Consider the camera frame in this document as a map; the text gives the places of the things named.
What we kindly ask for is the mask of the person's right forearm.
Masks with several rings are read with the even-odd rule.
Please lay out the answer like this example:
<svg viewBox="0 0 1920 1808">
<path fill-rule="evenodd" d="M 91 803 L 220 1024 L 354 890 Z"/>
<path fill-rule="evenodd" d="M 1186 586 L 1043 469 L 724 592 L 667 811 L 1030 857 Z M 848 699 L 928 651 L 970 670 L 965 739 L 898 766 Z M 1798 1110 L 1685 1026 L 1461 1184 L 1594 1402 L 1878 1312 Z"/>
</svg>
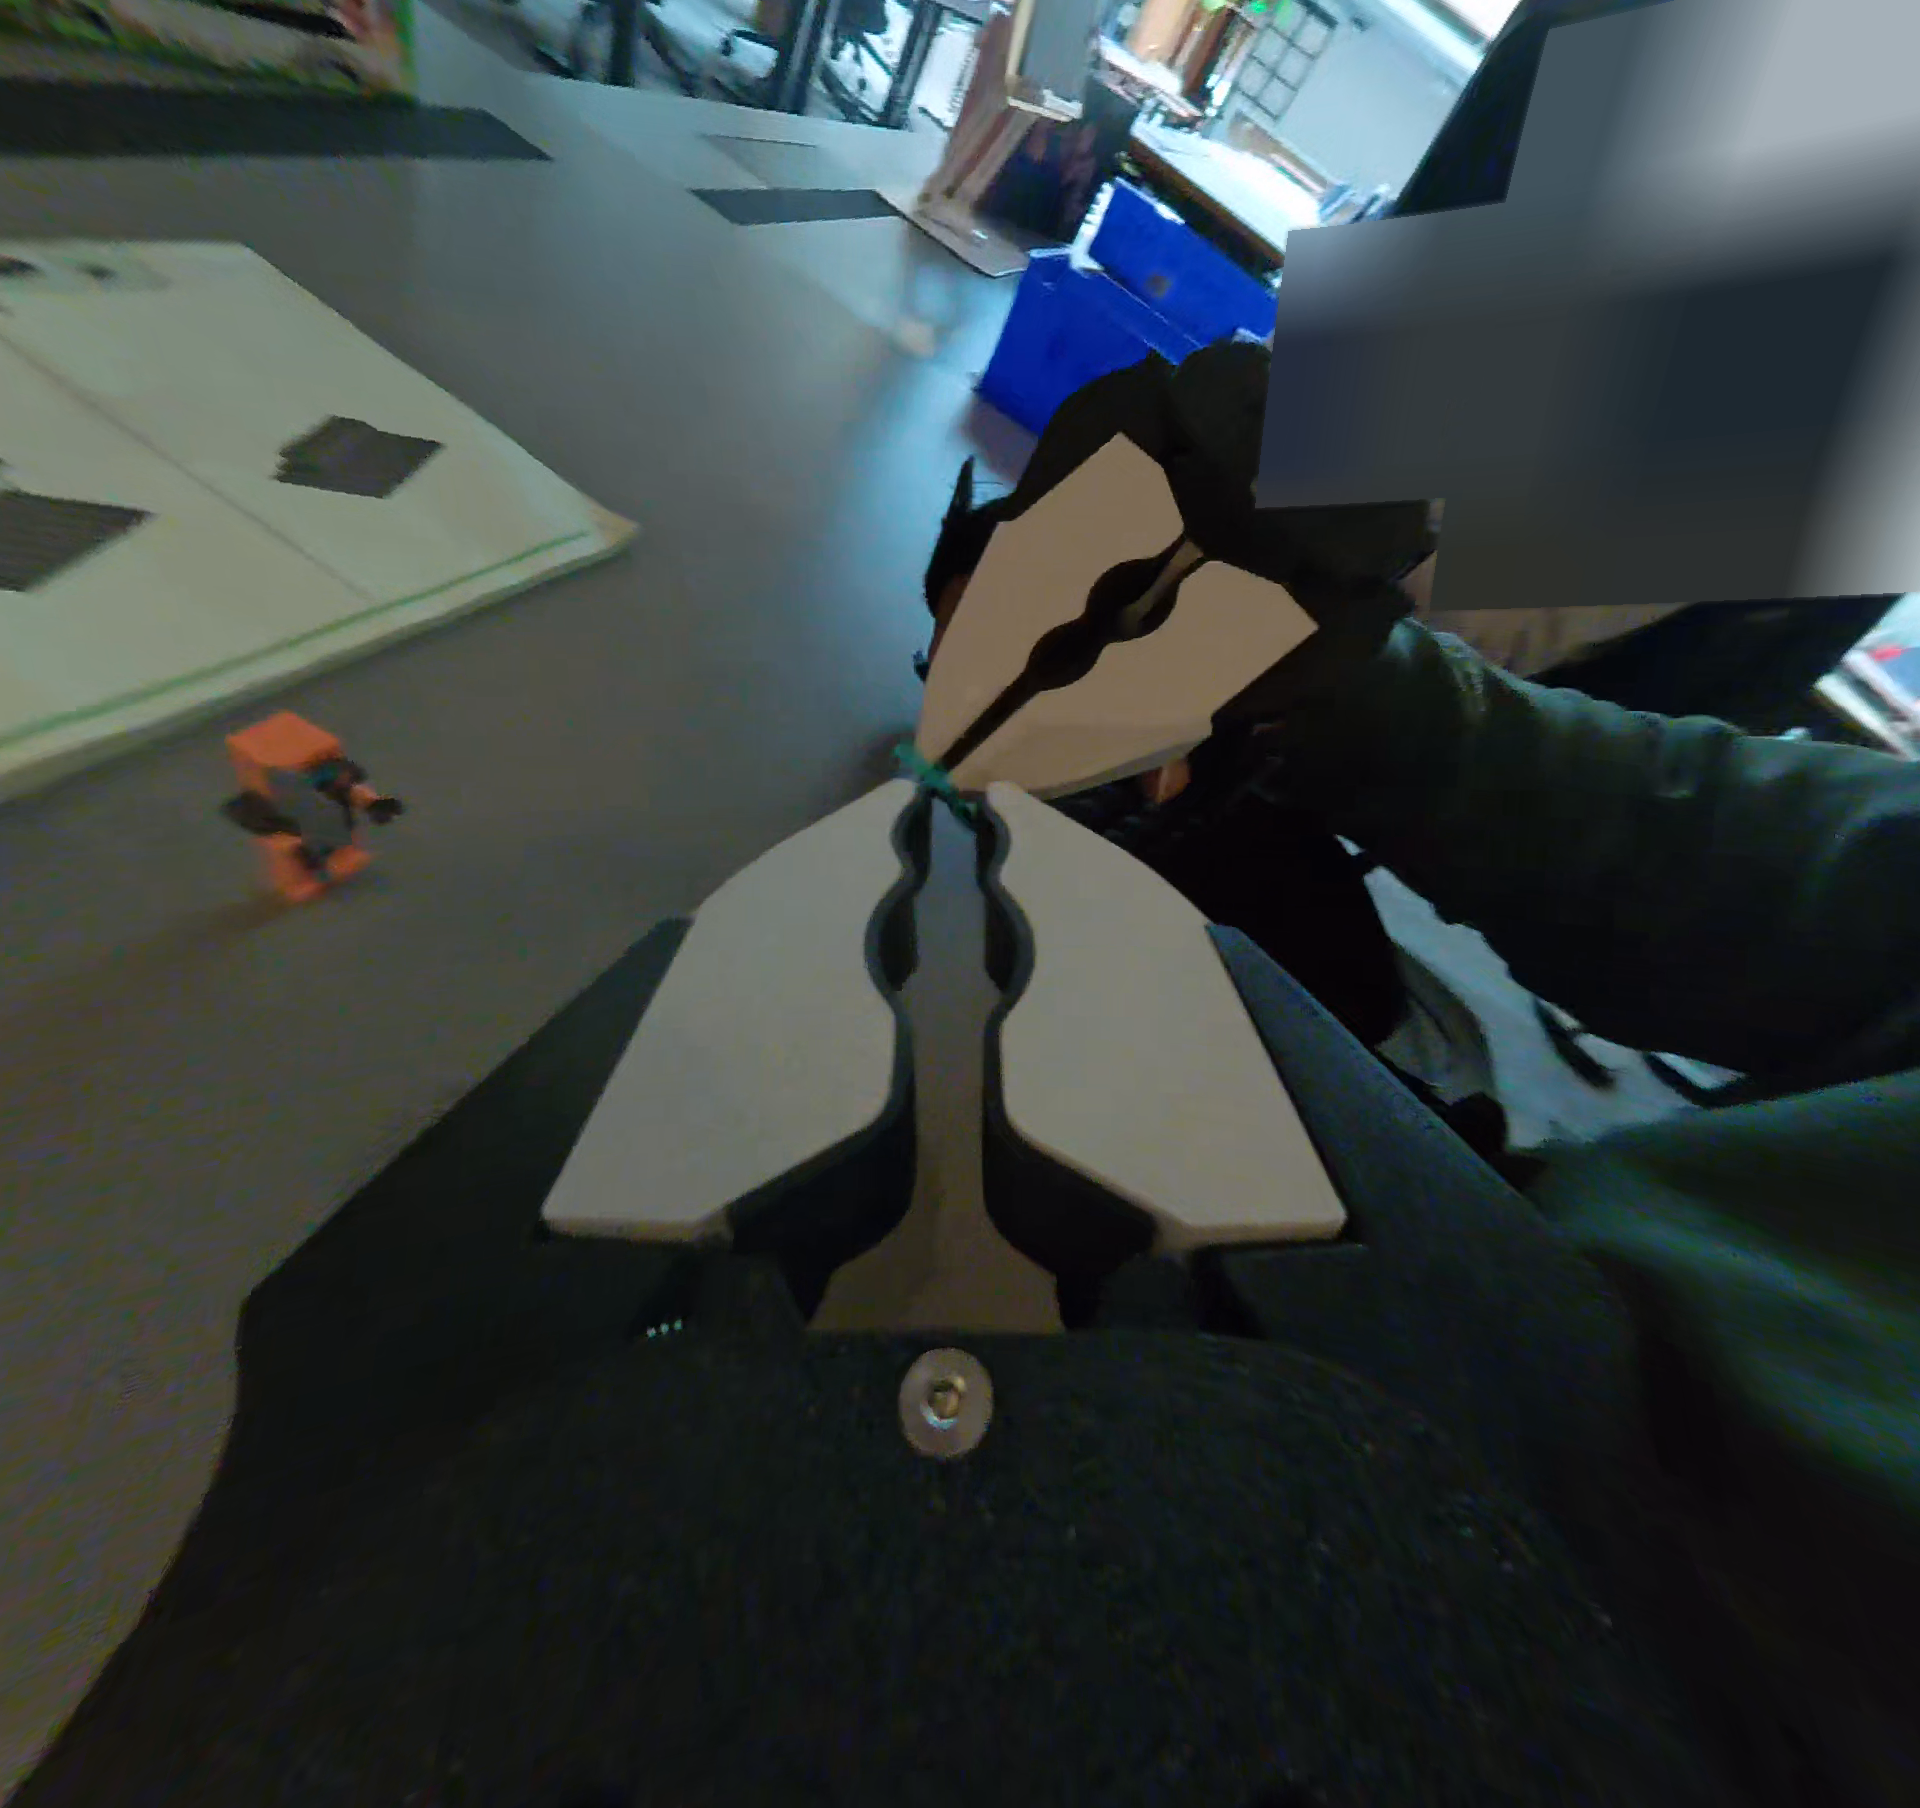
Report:
<svg viewBox="0 0 1920 1808">
<path fill-rule="evenodd" d="M 1915 1100 L 1918 776 L 1522 681 L 1400 623 L 1278 723 L 1288 789 L 1517 981 L 1739 1100 Z"/>
</svg>

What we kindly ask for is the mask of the grey desk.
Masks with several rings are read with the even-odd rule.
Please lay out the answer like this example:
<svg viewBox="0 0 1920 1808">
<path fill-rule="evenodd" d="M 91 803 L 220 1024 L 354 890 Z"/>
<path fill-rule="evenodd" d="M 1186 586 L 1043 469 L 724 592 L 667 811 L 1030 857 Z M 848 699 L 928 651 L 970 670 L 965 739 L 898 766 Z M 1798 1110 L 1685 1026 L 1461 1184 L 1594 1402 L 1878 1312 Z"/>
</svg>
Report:
<svg viewBox="0 0 1920 1808">
<path fill-rule="evenodd" d="M 207 722 L 5 813 L 5 1788 L 205 1497 L 254 1285 L 661 919 L 871 788 L 1006 288 L 896 217 L 732 226 L 928 144 L 521 75 L 547 159 L 5 157 L 9 235 L 234 239 L 640 526 L 621 558 L 283 702 L 406 803 L 261 902 Z"/>
</svg>

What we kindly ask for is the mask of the person's green sweatshirt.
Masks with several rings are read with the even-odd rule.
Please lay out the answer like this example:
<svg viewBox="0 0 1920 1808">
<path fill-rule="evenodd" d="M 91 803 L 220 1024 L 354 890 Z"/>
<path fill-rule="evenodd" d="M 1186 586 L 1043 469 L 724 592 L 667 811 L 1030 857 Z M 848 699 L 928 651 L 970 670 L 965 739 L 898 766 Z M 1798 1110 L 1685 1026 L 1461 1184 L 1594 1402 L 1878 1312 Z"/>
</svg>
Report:
<svg viewBox="0 0 1920 1808">
<path fill-rule="evenodd" d="M 1525 1159 L 1617 1287 L 1669 1467 L 1915 1557 L 1918 1078 L 1698 1109 Z"/>
</svg>

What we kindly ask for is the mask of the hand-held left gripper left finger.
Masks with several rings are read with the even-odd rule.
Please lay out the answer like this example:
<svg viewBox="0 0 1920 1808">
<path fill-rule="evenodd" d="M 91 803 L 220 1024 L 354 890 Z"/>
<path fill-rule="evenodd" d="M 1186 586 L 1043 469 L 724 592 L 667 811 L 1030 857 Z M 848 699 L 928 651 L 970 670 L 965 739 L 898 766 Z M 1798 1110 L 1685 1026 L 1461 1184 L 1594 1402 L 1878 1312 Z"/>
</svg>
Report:
<svg viewBox="0 0 1920 1808">
<path fill-rule="evenodd" d="M 734 1247 L 801 1317 L 914 1192 L 922 788 L 894 780 L 792 836 L 687 921 L 555 1188 L 551 1235 Z"/>
</svg>

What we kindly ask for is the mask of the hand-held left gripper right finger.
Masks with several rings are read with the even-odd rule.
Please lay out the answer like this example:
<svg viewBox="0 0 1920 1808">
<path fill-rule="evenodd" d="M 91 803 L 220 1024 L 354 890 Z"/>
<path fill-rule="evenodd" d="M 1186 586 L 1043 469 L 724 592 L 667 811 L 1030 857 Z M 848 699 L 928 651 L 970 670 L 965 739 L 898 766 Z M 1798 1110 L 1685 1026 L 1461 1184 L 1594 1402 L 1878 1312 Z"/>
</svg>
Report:
<svg viewBox="0 0 1920 1808">
<path fill-rule="evenodd" d="M 1347 1229 L 1207 919 L 1043 801 L 981 801 L 1000 1002 L 981 1175 L 1003 1240 L 1088 1325 L 1127 1266 L 1320 1246 Z"/>
</svg>

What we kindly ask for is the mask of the person's right hand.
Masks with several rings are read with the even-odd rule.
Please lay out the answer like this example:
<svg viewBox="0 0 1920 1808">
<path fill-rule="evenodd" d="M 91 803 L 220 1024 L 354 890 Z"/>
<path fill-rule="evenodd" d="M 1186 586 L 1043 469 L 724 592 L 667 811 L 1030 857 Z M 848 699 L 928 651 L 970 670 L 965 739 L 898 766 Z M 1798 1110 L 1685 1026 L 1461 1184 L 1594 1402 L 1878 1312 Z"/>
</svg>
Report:
<svg viewBox="0 0 1920 1808">
<path fill-rule="evenodd" d="M 1293 793 L 1273 727 L 1215 733 L 1141 789 L 1139 857 L 1215 926 L 1269 953 L 1384 937 L 1364 861 Z"/>
</svg>

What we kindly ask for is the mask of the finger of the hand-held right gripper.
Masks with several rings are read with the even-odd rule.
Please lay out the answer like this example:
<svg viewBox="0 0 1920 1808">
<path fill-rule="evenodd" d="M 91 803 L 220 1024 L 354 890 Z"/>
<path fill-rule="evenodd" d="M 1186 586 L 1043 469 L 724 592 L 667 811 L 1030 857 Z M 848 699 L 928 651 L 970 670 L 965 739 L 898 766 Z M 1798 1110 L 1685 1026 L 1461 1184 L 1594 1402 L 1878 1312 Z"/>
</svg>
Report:
<svg viewBox="0 0 1920 1808">
<path fill-rule="evenodd" d="M 1316 634 L 1281 586 L 1205 563 L 1150 632 L 1105 645 L 1078 679 L 1039 691 L 954 766 L 973 793 L 1099 788 L 1190 754 L 1213 718 Z"/>
<path fill-rule="evenodd" d="M 1202 564 L 1161 467 L 1119 437 L 1002 526 L 926 652 L 917 745 L 954 772 L 1039 691 L 1165 619 Z"/>
</svg>

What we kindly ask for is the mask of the open instruction booklet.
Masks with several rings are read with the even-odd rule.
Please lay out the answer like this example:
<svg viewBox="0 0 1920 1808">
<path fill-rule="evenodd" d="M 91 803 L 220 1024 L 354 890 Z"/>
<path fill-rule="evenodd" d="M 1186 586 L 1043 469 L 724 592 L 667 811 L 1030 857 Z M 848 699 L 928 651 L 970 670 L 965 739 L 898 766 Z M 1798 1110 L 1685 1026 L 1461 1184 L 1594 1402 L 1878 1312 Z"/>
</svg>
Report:
<svg viewBox="0 0 1920 1808">
<path fill-rule="evenodd" d="M 251 249 L 5 243 L 5 801 L 634 537 Z"/>
</svg>

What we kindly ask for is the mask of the teal toy pickaxe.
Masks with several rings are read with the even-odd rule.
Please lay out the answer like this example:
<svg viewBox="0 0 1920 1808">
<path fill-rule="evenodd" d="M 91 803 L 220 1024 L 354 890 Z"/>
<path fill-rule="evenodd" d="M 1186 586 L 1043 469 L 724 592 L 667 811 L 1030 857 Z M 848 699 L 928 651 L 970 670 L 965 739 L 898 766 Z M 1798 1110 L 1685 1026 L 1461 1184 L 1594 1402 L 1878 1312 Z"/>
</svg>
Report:
<svg viewBox="0 0 1920 1808">
<path fill-rule="evenodd" d="M 977 789 L 961 788 L 952 773 L 928 761 L 912 739 L 896 743 L 894 764 L 900 780 L 912 783 L 928 803 L 952 814 L 961 828 L 979 836 L 986 828 L 986 798 Z"/>
</svg>

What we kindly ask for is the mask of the orange toy brick figure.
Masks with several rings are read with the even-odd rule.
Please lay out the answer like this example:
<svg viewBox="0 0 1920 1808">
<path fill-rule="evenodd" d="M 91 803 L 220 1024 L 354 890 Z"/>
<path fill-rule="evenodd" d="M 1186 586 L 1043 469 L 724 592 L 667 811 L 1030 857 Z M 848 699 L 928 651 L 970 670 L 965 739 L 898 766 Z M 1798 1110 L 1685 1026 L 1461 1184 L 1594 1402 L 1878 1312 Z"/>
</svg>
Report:
<svg viewBox="0 0 1920 1808">
<path fill-rule="evenodd" d="M 220 813 L 261 851 L 278 898 L 297 907 L 353 882 L 366 864 L 365 830 L 405 814 L 339 739 L 291 712 L 228 733 L 235 793 Z"/>
</svg>

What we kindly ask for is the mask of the blue storage bin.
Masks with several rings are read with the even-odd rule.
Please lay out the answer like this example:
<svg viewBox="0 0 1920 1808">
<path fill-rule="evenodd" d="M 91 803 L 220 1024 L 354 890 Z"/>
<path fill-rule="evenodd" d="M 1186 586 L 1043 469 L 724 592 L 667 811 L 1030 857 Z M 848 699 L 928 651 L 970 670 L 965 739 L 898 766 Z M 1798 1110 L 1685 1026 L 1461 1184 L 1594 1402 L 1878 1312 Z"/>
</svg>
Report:
<svg viewBox="0 0 1920 1808">
<path fill-rule="evenodd" d="M 1274 290 L 1145 190 L 1114 179 L 1090 227 L 1090 261 L 1191 342 L 1274 333 Z"/>
<path fill-rule="evenodd" d="M 1099 267 L 1065 249 L 1036 253 L 975 395 L 1012 426 L 1039 434 L 1091 382 L 1148 356 L 1176 364 L 1197 349 L 1196 338 Z"/>
</svg>

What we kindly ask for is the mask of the black high-back chair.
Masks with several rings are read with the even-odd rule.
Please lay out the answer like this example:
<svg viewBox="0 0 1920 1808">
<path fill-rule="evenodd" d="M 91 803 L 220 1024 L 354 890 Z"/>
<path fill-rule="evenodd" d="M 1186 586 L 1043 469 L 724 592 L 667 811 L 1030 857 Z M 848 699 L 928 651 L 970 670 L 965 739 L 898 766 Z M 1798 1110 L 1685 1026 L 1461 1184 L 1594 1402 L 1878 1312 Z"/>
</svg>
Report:
<svg viewBox="0 0 1920 1808">
<path fill-rule="evenodd" d="M 1379 218 L 1498 205 L 1512 181 L 1547 35 L 1669 0 L 1521 0 L 1486 47 L 1427 153 Z"/>
</svg>

